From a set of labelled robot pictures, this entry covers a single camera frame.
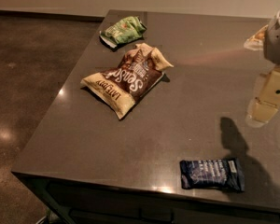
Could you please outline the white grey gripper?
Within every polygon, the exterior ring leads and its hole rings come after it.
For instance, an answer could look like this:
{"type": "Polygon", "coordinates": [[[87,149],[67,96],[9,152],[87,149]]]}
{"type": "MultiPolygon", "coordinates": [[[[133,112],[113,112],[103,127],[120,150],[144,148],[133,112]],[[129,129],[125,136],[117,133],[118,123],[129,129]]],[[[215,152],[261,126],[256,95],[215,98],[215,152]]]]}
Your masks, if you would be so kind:
{"type": "MultiPolygon", "coordinates": [[[[280,64],[280,9],[268,23],[265,32],[264,57],[280,64]]],[[[266,124],[280,109],[280,65],[256,79],[253,99],[247,109],[248,124],[266,124]]]]}

